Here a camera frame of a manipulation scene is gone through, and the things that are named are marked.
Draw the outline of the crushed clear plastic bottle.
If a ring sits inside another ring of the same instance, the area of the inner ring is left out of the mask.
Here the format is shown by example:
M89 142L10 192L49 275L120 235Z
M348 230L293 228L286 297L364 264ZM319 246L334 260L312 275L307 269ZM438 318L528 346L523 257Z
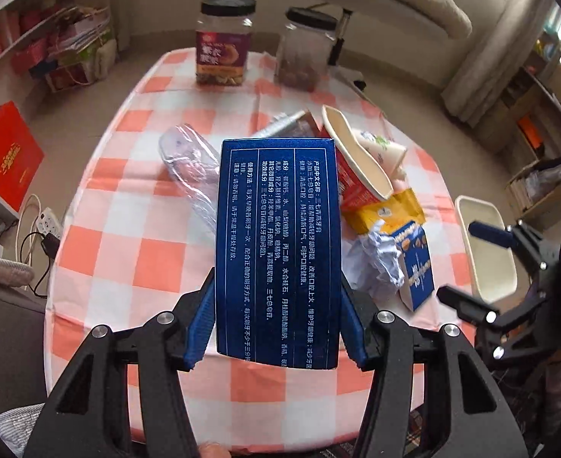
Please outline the crushed clear plastic bottle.
M214 234L221 155L189 124L176 125L164 132L158 141L158 152L171 179Z

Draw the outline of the beige curtain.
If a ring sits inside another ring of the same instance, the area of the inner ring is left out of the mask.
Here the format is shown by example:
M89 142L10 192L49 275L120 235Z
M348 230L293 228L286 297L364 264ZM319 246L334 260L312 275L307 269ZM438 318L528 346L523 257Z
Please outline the beige curtain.
M528 58L554 5L555 0L507 0L496 26L442 92L450 116L477 127Z

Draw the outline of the white power strip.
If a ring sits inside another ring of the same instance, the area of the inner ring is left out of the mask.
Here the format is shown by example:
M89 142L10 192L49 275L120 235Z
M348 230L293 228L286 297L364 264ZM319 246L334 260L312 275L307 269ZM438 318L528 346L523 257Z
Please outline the white power strip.
M63 227L54 211L49 207L45 207L39 212L35 219L35 229L44 236L52 234L58 240L62 238Z

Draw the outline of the red instant noodle cup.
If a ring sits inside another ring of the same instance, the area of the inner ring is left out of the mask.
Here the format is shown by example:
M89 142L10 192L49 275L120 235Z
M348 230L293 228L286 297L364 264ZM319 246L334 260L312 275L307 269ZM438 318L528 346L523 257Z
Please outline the red instant noodle cup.
M335 144L340 210L353 212L387 201L393 195L388 175L358 143L348 119L340 110L330 105L322 106L320 134Z

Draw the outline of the white plastic trash bin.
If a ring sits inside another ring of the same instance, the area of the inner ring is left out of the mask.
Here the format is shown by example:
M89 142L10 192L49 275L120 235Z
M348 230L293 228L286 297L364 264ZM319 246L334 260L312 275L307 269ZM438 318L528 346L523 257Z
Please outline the white plastic trash bin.
M470 264L473 294L487 303L497 303L516 292L517 271L512 252L472 236L469 225L479 221L504 231L499 210L490 202L466 195L455 199L455 213Z

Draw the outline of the wooden computer desk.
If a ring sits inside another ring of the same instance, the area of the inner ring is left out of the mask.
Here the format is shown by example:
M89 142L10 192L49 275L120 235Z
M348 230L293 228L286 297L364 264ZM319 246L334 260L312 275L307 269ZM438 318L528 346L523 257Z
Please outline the wooden computer desk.
M561 187L531 197L530 172L561 164L561 39L542 32L498 100L475 128L477 140L510 172L504 184L512 212L542 231L561 217Z

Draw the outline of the orange white checkered tablecloth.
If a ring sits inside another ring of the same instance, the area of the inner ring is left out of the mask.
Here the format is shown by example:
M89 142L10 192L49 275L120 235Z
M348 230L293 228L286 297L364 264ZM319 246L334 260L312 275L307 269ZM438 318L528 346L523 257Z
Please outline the orange white checkered tablecloth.
M323 105L352 126L407 148L405 185L426 221L437 285L469 290L455 207L436 162L352 88L329 77L314 92L273 80L274 59L254 53L243 85L199 87L190 48L160 57L118 109L71 202L45 306L45 378L56 382L96 325L138 327L197 290L214 263L214 241L158 153L168 128L189 124L213 146L247 137L277 115ZM221 356L209 345L180 382L199 442L243 453L313 450L357 434L372 378L347 357L333 370L297 370Z

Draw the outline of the clear jar with dark snacks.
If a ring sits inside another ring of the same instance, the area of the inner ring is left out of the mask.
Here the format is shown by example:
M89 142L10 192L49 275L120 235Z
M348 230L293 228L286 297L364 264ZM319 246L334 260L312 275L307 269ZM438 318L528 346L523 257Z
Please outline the clear jar with dark snacks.
M313 92L327 74L337 20L305 7L286 11L286 27L276 52L275 82Z

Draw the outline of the white paper cup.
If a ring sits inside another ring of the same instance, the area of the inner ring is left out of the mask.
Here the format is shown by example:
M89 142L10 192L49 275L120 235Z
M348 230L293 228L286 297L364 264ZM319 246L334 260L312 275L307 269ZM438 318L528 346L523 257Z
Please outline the white paper cup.
M405 179L406 173L403 169L403 162L407 154L405 146L369 131L352 128L352 134L359 145L376 159L390 179Z

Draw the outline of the purple label nut jar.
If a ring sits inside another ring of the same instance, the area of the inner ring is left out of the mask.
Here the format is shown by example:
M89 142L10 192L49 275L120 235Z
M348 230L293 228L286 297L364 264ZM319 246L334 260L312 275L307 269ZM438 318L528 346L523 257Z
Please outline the purple label nut jar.
M196 27L198 84L243 83L256 8L256 0L202 0Z

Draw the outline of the yellow snack wrapper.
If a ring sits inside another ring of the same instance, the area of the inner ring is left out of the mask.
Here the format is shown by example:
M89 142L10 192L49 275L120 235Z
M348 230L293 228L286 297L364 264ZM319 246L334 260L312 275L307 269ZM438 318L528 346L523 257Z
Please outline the yellow snack wrapper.
M423 225L426 216L411 188L397 192L389 200L343 213L347 224L358 235L380 226L385 234L392 234L407 223Z

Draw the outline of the red gift box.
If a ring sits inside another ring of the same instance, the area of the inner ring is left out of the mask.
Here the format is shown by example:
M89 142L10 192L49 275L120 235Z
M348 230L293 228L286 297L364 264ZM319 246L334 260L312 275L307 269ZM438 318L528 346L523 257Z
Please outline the red gift box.
M13 102L0 105L0 198L19 212L44 152Z

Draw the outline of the dark blue printed box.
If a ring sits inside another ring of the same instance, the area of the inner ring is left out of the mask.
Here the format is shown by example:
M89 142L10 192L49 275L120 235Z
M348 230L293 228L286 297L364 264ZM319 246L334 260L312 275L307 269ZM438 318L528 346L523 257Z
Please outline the dark blue printed box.
M336 368L342 247L333 140L224 141L215 239L218 352Z

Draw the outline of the silver foil wrapper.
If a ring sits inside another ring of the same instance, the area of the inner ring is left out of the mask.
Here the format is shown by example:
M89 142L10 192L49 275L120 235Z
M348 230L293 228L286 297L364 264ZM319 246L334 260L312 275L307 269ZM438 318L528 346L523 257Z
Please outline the silver foil wrapper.
M308 110L276 116L272 122L253 134L254 139L269 137L318 137L319 127Z

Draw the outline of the white paper ball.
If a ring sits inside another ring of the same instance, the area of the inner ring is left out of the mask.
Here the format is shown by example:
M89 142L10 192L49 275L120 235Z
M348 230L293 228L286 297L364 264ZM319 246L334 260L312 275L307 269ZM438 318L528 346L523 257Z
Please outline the white paper ball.
M401 251L390 235L371 231L351 243L343 241L342 254L343 275L353 290L382 300L405 284Z

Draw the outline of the light blue small carton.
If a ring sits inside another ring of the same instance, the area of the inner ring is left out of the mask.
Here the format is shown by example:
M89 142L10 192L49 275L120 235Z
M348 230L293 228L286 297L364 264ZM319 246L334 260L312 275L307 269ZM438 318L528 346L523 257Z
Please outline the light blue small carton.
M430 259L429 242L422 226L414 220L391 234L400 251L400 265L405 280L398 289L401 301L410 310L417 310L436 290Z

